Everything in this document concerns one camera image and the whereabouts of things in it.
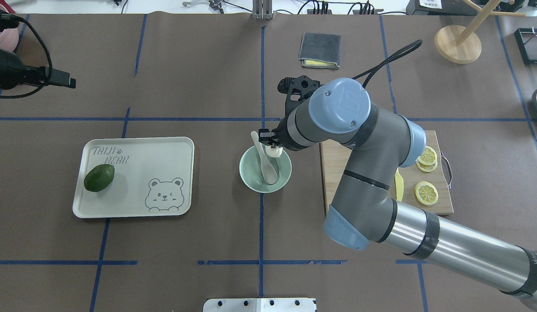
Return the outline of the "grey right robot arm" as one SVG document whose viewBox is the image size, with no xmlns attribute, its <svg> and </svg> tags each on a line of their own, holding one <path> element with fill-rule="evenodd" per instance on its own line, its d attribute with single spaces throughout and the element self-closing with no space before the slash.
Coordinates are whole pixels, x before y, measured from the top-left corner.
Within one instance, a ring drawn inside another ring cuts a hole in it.
<svg viewBox="0 0 537 312">
<path fill-rule="evenodd" d="M 425 158 L 426 132 L 403 115 L 374 104 L 355 79 L 322 84 L 303 75 L 283 78 L 285 117 L 260 129 L 267 148 L 300 151 L 328 140 L 350 155 L 323 224 L 336 243 L 363 250 L 370 242 L 395 247 L 517 298 L 537 311 L 537 253 L 403 203 L 399 168 L 435 168 Z"/>
</svg>

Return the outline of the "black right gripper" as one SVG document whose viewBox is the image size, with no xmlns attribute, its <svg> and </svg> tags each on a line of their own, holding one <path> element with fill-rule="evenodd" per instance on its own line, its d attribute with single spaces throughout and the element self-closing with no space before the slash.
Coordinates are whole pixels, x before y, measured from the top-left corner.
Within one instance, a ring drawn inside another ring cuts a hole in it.
<svg viewBox="0 0 537 312">
<path fill-rule="evenodd" d="M 258 131 L 259 142 L 267 147 L 267 155 L 271 158 L 280 158 L 283 153 L 280 138 L 275 131 L 261 128 Z"/>
</svg>

